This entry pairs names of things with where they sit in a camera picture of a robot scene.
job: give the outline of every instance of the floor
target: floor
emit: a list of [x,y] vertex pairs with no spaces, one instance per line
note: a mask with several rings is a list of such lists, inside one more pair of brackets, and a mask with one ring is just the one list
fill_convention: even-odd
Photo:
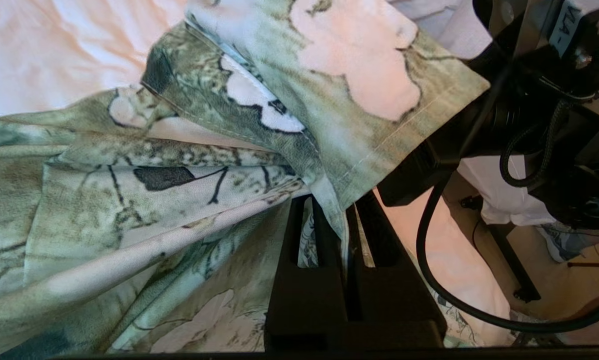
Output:
[[[475,195],[478,192],[457,173],[444,191],[451,215],[469,240],[480,214],[477,210],[462,208],[460,200]],[[475,246],[489,264],[512,309],[538,319],[557,320],[572,316],[599,297],[599,268],[569,268],[565,263],[558,264],[549,255],[546,240],[532,226],[516,227],[507,238],[537,287],[540,300],[525,303],[513,296],[517,281],[493,237],[483,224],[475,230]],[[585,249],[583,255],[572,262],[599,263],[599,245]]]

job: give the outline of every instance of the white bedsheet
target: white bedsheet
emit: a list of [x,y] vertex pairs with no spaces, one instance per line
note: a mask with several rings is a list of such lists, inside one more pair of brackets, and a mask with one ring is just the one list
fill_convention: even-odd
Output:
[[[402,11],[418,3],[398,1]],[[60,109],[94,92],[137,83],[151,45],[183,18],[186,0],[0,0],[0,116]],[[459,1],[418,13],[434,31]],[[435,13],[441,17],[426,14]],[[449,37],[448,30],[439,36]],[[447,38],[461,50],[461,38]],[[387,209],[403,244],[414,253],[426,202]],[[429,233],[433,273],[469,304],[500,317],[509,305],[489,267],[441,203]],[[507,331],[466,316],[487,346],[504,345]]]

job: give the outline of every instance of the printed cloth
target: printed cloth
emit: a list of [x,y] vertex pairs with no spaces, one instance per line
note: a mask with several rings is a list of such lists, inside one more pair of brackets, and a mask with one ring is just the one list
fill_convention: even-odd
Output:
[[345,209],[488,86],[384,0],[191,0],[141,84],[0,117],[0,357],[263,350],[290,199],[346,256]]

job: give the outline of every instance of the wrinkled fabric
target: wrinkled fabric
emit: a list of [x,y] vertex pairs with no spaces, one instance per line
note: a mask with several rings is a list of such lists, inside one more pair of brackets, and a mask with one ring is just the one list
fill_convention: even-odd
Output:
[[[142,84],[0,118],[5,358],[262,350],[288,200],[346,240],[344,210],[488,86],[383,1],[251,1],[245,31],[219,17],[235,38],[196,3]],[[351,47],[366,18],[396,37]],[[352,48],[384,55],[355,73]]]

